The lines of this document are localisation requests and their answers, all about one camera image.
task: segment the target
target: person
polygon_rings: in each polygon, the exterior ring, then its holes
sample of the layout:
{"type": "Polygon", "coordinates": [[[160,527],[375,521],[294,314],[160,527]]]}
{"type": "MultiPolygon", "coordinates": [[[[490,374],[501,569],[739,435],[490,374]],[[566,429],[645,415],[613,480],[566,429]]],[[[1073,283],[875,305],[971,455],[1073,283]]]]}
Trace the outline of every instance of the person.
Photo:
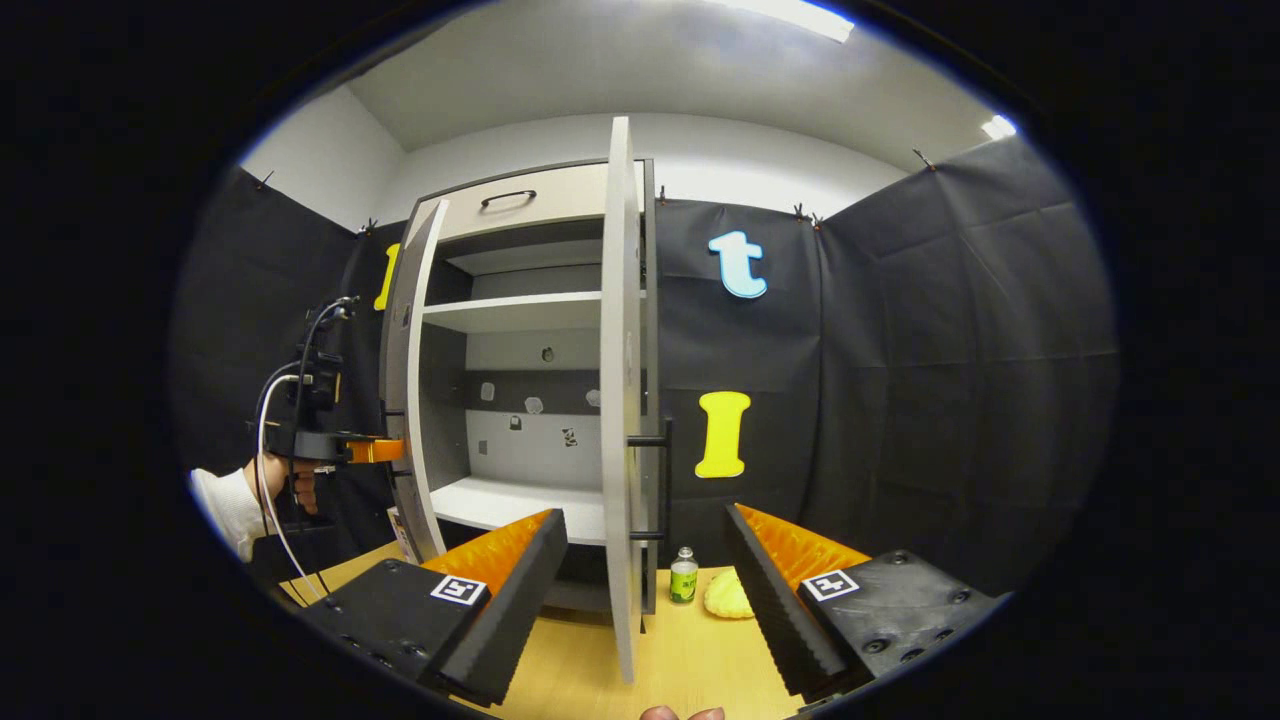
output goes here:
{"type": "MultiPolygon", "coordinates": [[[[676,712],[666,705],[650,707],[640,714],[640,720],[680,720],[676,712]]],[[[724,708],[713,707],[689,716],[689,720],[724,720],[724,708]]]]}
{"type": "MultiPolygon", "coordinates": [[[[320,462],[312,460],[293,460],[293,492],[297,495],[298,505],[310,515],[319,511],[315,479],[315,470],[319,466],[320,462]]],[[[284,489],[288,468],[287,459],[270,452],[262,454],[262,474],[266,475],[270,500],[275,500],[275,496],[284,489]]],[[[189,482],[191,493],[209,523],[243,562],[251,561],[253,541],[275,532],[269,511],[266,525],[262,524],[262,511],[268,509],[259,505],[256,462],[251,459],[243,468],[223,477],[197,468],[191,471],[189,482]]]]}

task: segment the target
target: yellow sponge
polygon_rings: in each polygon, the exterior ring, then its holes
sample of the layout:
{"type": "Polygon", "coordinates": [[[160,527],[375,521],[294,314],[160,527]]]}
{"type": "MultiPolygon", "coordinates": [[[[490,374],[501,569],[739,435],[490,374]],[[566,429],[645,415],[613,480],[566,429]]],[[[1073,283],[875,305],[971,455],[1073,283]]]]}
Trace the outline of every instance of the yellow sponge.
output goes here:
{"type": "Polygon", "coordinates": [[[708,612],[721,618],[755,618],[751,603],[746,601],[742,582],[737,579],[737,570],[733,568],[716,575],[703,594],[703,605],[708,612]]]}

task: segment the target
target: ceiling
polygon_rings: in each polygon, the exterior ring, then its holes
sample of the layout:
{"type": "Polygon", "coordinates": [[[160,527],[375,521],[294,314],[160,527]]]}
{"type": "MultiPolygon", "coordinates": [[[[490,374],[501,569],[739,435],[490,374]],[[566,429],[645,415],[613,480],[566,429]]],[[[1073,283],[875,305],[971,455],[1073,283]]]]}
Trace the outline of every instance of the ceiling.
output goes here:
{"type": "Polygon", "coordinates": [[[591,113],[680,113],[797,132],[906,172],[986,142],[992,110],[855,27],[844,44],[704,0],[480,5],[348,83],[406,151],[591,113]]]}

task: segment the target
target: table surface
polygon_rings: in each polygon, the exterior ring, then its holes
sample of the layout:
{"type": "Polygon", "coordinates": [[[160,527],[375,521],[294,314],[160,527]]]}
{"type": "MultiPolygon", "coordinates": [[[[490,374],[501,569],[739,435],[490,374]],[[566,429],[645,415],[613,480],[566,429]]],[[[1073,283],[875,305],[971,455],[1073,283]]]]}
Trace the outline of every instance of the table surface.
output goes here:
{"type": "MultiPolygon", "coordinates": [[[[330,589],[342,587],[379,560],[403,560],[394,542],[324,570],[330,589]]],[[[607,717],[631,720],[654,705],[680,717],[723,707],[731,720],[778,720],[804,705],[788,696],[754,619],[717,618],[703,606],[703,592],[727,568],[700,568],[694,602],[668,600],[669,570],[658,570],[654,615],[635,646],[636,682],[618,674],[613,626],[603,616],[544,609],[534,621],[503,705],[488,708],[454,698],[503,720],[607,717]]],[[[320,588],[315,575],[311,583],[320,588]]],[[[310,591],[294,579],[305,597],[310,591]]],[[[302,602],[289,584],[280,587],[302,602]]]]}

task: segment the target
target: white cable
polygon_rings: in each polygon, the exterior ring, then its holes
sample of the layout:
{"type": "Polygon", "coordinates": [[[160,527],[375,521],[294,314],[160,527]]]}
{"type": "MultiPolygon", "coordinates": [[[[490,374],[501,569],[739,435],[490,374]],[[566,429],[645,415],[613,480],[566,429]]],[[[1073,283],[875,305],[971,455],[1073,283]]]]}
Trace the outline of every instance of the white cable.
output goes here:
{"type": "Polygon", "coordinates": [[[269,388],[266,388],[266,400],[262,401],[262,416],[257,419],[257,456],[253,457],[253,464],[255,464],[253,466],[257,469],[259,502],[266,506],[266,509],[271,511],[271,523],[275,524],[275,534],[280,537],[280,543],[284,546],[284,552],[288,553],[289,560],[293,561],[293,566],[298,570],[298,575],[302,577],[302,582],[305,582],[307,587],[311,588],[311,594],[316,596],[316,600],[320,600],[320,593],[316,591],[316,587],[311,584],[311,579],[307,578],[307,574],[302,570],[302,564],[300,564],[298,559],[293,556],[293,548],[289,547],[289,541],[284,538],[284,530],[280,528],[280,519],[275,515],[275,503],[271,502],[270,497],[271,493],[266,487],[266,474],[262,471],[262,460],[265,457],[262,446],[265,445],[264,441],[266,437],[266,409],[271,406],[271,395],[275,392],[275,387],[279,386],[280,383],[297,379],[298,379],[297,375],[280,375],[279,378],[275,378],[275,380],[271,382],[271,386],[269,388]]]}

